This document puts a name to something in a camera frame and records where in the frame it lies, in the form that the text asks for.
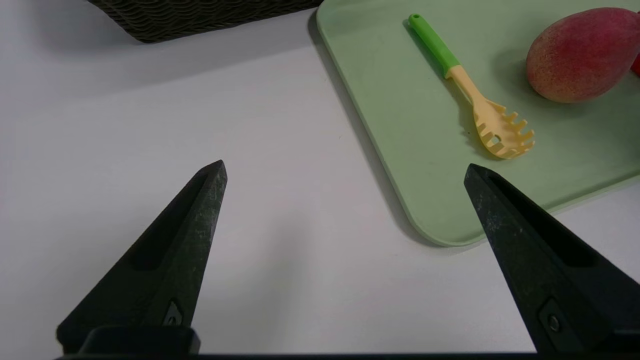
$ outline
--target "green handle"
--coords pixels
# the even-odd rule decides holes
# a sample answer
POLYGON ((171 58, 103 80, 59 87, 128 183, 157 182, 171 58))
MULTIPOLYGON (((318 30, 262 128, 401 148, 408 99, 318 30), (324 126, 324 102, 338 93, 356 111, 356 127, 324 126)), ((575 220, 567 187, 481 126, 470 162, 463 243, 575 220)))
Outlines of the green handle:
POLYGON ((442 65, 444 76, 447 76, 449 69, 454 66, 460 65, 460 61, 456 59, 449 48, 444 44, 442 39, 433 31, 433 28, 429 25, 427 20, 414 13, 409 16, 409 24, 418 33, 418 36, 422 39, 429 50, 435 55, 438 62, 442 65))

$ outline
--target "white tabletop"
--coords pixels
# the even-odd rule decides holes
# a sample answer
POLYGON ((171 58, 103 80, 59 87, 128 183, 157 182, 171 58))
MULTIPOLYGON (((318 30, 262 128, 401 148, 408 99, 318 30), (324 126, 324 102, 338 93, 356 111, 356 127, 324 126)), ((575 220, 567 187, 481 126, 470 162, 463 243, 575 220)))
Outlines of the white tabletop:
MULTIPOLYGON (((202 352, 533 350, 487 242, 408 224, 313 16, 143 45, 84 1, 0 4, 0 357, 60 355, 56 326, 218 159, 202 352)), ((640 279, 639 213, 635 185, 559 218, 640 279)))

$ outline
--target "screw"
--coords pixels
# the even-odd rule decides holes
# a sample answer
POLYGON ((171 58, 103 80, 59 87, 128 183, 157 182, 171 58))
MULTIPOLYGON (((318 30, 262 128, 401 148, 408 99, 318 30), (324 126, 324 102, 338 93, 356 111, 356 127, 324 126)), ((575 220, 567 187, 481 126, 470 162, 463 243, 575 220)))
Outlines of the screw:
POLYGON ((560 326, 560 320, 558 320, 558 318, 553 314, 549 315, 549 318, 547 318, 547 325, 553 332, 560 332, 562 329, 560 326))

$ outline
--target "wicker basket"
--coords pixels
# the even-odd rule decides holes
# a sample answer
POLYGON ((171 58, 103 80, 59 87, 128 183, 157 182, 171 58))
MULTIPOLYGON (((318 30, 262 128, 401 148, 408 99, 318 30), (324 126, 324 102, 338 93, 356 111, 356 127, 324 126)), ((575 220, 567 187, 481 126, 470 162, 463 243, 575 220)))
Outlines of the wicker basket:
POLYGON ((322 0, 89 0, 142 42, 229 28, 320 5, 322 0))

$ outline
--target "green cutting board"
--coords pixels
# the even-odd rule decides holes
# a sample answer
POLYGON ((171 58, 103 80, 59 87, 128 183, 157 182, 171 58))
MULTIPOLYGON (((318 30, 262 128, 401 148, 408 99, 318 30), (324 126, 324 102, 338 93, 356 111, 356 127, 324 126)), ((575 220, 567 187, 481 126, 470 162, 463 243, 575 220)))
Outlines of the green cutting board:
POLYGON ((325 0, 317 23, 404 210, 446 246, 483 237, 463 178, 469 163, 497 171, 549 211, 640 176, 640 78, 607 94, 557 104, 525 76, 533 40, 590 8, 640 10, 640 0, 325 0), (517 111, 536 146, 498 160, 479 142, 471 107, 407 26, 421 14, 487 98, 517 111))

